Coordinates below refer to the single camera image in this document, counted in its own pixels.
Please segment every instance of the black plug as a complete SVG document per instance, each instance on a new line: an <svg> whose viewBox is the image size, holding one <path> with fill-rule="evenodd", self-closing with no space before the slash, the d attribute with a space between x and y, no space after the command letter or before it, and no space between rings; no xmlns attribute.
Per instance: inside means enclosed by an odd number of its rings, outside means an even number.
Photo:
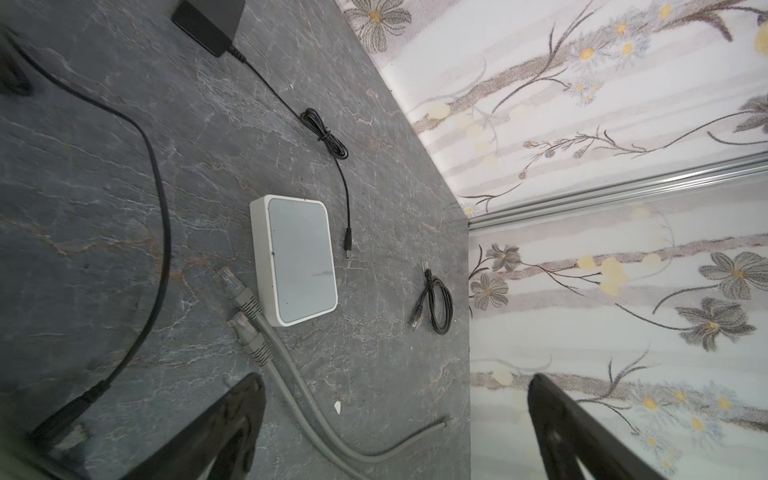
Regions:
<svg viewBox="0 0 768 480"><path fill-rule="evenodd" d="M43 452L47 452L56 445L62 435L80 415L85 413L104 392L109 390L111 385L101 380L92 386L87 392L61 407L56 413L45 419L43 423L37 426L29 435L29 440L38 446Z"/></svg>
<svg viewBox="0 0 768 480"><path fill-rule="evenodd" d="M344 234L344 251L346 251L346 257L349 258L352 255L352 228L347 227Z"/></svg>

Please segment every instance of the coiled black cable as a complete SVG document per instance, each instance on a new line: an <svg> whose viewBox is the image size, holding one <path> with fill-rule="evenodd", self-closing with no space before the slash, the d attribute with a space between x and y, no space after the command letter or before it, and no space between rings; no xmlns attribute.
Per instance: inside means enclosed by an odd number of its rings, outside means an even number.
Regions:
<svg viewBox="0 0 768 480"><path fill-rule="evenodd" d="M453 297L448 287L436 276L432 276L432 271L428 266L424 267L424 278L426 279L427 286L419 296L419 301L416 303L416 308L411 317L411 327L416 329L419 319L422 317L422 311L424 310L424 299L429 299L429 321L432 324L432 328L439 335L445 335L451 329L451 320L453 319ZM442 325L437 323L437 317L435 316L435 287L440 289L442 293L442 302L445 306L445 321Z"/></svg>
<svg viewBox="0 0 768 480"><path fill-rule="evenodd" d="M270 83L261 76L261 73L259 73L256 67L254 67L248 61L246 56L243 55L240 50L237 50L234 45L230 45L227 51L238 61L247 66L254 74L256 74L259 80L261 80L261 82L264 83L267 88L269 88L272 94L277 97L278 100L280 100L280 103L283 104L285 108L287 108L288 111L290 111L290 113L292 113L293 116L296 117L299 122L301 122L302 125L309 128L312 133L317 135L318 141L322 141L326 145L328 153L336 163L336 169L338 169L339 175L341 175L341 181L344 183L344 195L346 196L346 232L344 233L344 251L346 252L346 257L349 258L349 255L352 252L352 214L349 212L349 188L346 185L346 178L344 177L344 172L341 170L341 165L339 165L339 160L345 160L349 156L349 151L346 149L346 146L341 142L341 140L336 138L331 133L331 130L326 127L326 125L323 123L323 119L320 118L320 114L317 113L317 110L314 108L307 108L304 112L302 112L301 115L297 114L296 111L293 110L285 100L283 100L283 97L280 97L280 94L277 93L274 88L272 88L272 85L270 85Z"/></svg>
<svg viewBox="0 0 768 480"><path fill-rule="evenodd" d="M149 154L149 161L150 165L152 166L154 185L157 190L157 201L160 204L160 216L163 224L163 256L161 261L160 282L157 285L157 293L155 294L154 304L152 305L152 310L149 312L147 321L144 323L144 328L141 329L139 336L134 341L134 344L131 345L131 348L128 349L120 363L118 363L118 366L112 370L112 373L110 373L106 379L101 380L95 386L91 387L87 392L72 400L67 405L61 407L56 413L49 416L45 421L43 421L43 423L38 425L35 430L32 431L30 434L30 439L40 449L48 450L53 446L55 440L58 439L64 430L66 430L66 428L72 424L72 422L74 422L80 415L82 415L85 410L91 406L91 404L99 399L99 397L104 395L104 393L110 388L114 379L120 375L128 363L131 362L131 360L136 355L136 352L138 352L138 350L141 348L141 345L152 331L152 327L154 326L154 323L157 320L157 316L160 314L160 310L163 306L165 292L168 288L171 252L170 216L168 214L168 204L165 199L165 190L163 189L163 179L160 176L160 168L157 165L157 158L154 156L154 150L152 149L152 144L149 141L149 137L146 133L144 133L144 130L139 126L139 124L136 123L133 118L128 117L121 111L115 110L114 108L100 102L99 100L88 97L87 95L82 94L69 85L65 84L63 81L48 73L38 62L30 57L26 51L22 50L22 48L18 46L18 44L10 35L5 34L5 38L16 50L16 52L22 58L24 58L24 60L29 63L32 68L34 68L40 75L45 77L52 84L59 87L61 90L66 91L70 95L81 99L82 101L85 101L97 108L100 108L101 110L113 114L115 117L118 117L121 120L124 120L127 123L133 125L136 130L138 130L141 138L144 139L144 145L147 147L147 153Z"/></svg>

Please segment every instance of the metal rail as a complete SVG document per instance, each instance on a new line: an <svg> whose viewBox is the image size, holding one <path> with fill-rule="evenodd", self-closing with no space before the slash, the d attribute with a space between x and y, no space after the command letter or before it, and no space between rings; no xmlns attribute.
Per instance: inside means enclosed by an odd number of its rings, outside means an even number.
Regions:
<svg viewBox="0 0 768 480"><path fill-rule="evenodd" d="M720 184L750 175L768 174L768 151L728 161L646 177L611 187L583 190L505 208L469 219L469 230L484 230L521 220L547 217L582 208L635 200L691 188Z"/></svg>

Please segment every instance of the gray flower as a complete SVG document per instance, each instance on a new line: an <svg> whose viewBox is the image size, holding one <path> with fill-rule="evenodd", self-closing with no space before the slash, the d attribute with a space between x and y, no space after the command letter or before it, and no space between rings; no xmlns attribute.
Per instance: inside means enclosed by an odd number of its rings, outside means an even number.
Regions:
<svg viewBox="0 0 768 480"><path fill-rule="evenodd" d="M520 265L520 253L518 253L518 250L520 249L510 247L509 245L504 245L504 250L502 250L498 247L498 243L494 243L485 256L496 259L493 260L493 266L491 266L494 272L502 267L511 272Z"/></svg>
<svg viewBox="0 0 768 480"><path fill-rule="evenodd" d="M754 326L746 323L746 314L738 303L707 297L701 301L701 309L677 307L676 310L694 325L680 332L683 340L690 345L701 345L708 352L717 351L715 339L720 333L736 342L755 331Z"/></svg>
<svg viewBox="0 0 768 480"><path fill-rule="evenodd" d="M768 95L750 98L739 110L750 111L755 115L738 124L734 132L763 127L763 133L768 134Z"/></svg>
<svg viewBox="0 0 768 480"><path fill-rule="evenodd" d="M344 11L346 20L369 53L386 51L386 34L402 35L411 14L399 8L403 0L352 0L356 8Z"/></svg>
<svg viewBox="0 0 768 480"><path fill-rule="evenodd" d="M480 282L472 282L470 288L475 294L475 306L480 310L486 310L489 301L496 308L508 303L505 293L509 291L509 286L498 276L491 280L488 274L483 273L480 276Z"/></svg>
<svg viewBox="0 0 768 480"><path fill-rule="evenodd" d="M714 265L699 267L699 273L710 280L722 280L720 292L731 300L749 300L751 283L757 289L768 290L768 259L757 253L742 252L731 260L724 253L711 255Z"/></svg>

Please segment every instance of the white router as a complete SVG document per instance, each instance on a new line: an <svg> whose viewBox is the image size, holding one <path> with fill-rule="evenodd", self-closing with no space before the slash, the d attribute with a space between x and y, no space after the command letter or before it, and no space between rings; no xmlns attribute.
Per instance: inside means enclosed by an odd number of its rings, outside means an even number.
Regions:
<svg viewBox="0 0 768 480"><path fill-rule="evenodd" d="M290 326L339 304L323 202L266 195L250 203L259 301L272 326Z"/></svg>

